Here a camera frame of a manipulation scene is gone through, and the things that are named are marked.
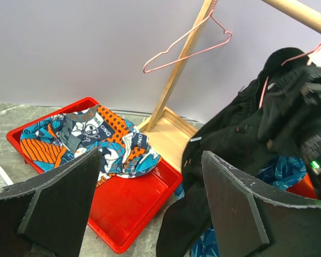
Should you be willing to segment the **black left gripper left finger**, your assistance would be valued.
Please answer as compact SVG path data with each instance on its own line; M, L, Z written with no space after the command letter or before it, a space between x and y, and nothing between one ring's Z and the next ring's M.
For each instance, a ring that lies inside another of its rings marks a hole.
M0 189L0 256L40 246L78 256L89 219L101 153L97 148L24 182Z

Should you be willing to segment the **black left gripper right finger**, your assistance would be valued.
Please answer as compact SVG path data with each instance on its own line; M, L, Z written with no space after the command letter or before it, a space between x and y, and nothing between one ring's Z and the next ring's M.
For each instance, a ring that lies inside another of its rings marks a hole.
M273 187L209 151L202 171L221 256L321 256L321 200Z

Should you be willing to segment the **black shorts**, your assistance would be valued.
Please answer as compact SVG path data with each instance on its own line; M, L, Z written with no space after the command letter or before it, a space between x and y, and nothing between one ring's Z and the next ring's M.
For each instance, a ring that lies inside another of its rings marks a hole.
M175 191L176 202L164 214L157 256L184 256L212 225L201 166L205 150L256 177L275 157L299 158L297 151L289 155L270 153L266 144L257 140L257 131L263 113L258 105L266 77L269 76L268 93L279 78L306 65L307 56L281 66L285 60L302 53L294 47L273 52L259 75L189 140L181 160L183 181Z

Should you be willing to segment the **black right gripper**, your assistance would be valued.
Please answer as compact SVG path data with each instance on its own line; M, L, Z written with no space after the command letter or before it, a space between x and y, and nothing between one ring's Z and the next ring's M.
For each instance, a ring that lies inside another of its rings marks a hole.
M266 93L257 138L269 150L300 145L321 130L321 67L304 66L276 81Z

